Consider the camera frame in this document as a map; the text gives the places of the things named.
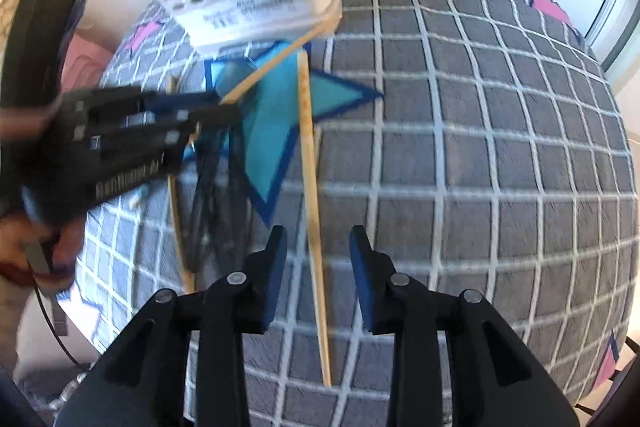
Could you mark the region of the person's hand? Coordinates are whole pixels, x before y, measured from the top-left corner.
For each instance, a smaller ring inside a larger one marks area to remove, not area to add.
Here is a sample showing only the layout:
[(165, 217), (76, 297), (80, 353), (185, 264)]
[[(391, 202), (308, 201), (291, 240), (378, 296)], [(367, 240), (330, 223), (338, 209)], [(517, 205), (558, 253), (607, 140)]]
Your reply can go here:
[(18, 286), (37, 285), (48, 293), (66, 291), (75, 280), (85, 225), (86, 218), (79, 218), (53, 230), (22, 212), (3, 217), (1, 276)]

